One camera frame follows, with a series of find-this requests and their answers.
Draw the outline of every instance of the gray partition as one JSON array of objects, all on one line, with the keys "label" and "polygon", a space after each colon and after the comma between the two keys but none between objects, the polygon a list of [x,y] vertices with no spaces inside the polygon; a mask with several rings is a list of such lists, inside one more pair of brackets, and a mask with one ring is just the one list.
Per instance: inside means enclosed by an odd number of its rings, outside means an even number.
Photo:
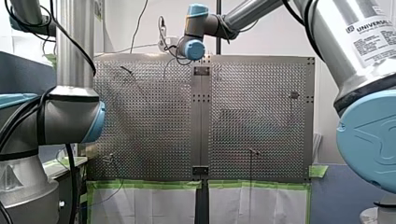
[{"label": "gray partition", "polygon": [[[207,55],[185,66],[162,54],[97,58],[106,125],[89,177],[191,180],[208,170],[212,179],[308,181],[314,64],[268,56]],[[193,167],[204,170],[193,174]]]}]

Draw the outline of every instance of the metal bracket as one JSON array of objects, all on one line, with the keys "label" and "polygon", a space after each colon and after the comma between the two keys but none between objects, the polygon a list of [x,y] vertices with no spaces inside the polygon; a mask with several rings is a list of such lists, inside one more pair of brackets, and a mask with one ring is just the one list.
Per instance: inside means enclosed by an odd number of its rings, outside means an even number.
[{"label": "metal bracket", "polygon": [[210,67],[209,66],[196,66],[196,67],[194,67],[194,75],[195,76],[210,76]]},{"label": "metal bracket", "polygon": [[193,175],[209,175],[209,166],[193,166]]}]

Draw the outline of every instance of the bolt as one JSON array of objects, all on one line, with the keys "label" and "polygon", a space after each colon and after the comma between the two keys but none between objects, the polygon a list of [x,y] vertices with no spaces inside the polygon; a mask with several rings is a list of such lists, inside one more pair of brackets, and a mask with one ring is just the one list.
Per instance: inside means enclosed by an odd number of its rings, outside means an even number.
[{"label": "bolt", "polygon": [[64,205],[65,205],[64,201],[60,201],[59,202],[59,209],[63,209]]}]

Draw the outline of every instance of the metal pole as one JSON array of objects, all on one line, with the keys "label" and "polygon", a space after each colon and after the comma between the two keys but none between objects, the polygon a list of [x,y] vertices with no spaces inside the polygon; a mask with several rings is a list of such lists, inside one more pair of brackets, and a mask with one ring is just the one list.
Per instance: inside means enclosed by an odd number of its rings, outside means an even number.
[{"label": "metal pole", "polygon": [[[216,13],[221,15],[221,0],[217,0],[216,8]],[[219,37],[216,38],[216,54],[221,54],[221,38]]]},{"label": "metal pole", "polygon": [[[59,0],[58,22],[93,57],[93,0]],[[93,73],[81,52],[58,29],[57,85],[91,89]]]}]

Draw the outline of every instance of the white cloth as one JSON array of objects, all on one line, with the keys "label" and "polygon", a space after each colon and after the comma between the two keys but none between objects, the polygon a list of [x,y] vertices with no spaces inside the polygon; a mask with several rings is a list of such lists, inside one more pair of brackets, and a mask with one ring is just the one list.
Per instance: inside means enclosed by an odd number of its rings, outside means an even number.
[{"label": "white cloth", "polygon": [[210,223],[305,224],[308,190],[210,189]]},{"label": "white cloth", "polygon": [[196,189],[97,189],[91,224],[194,224]]}]

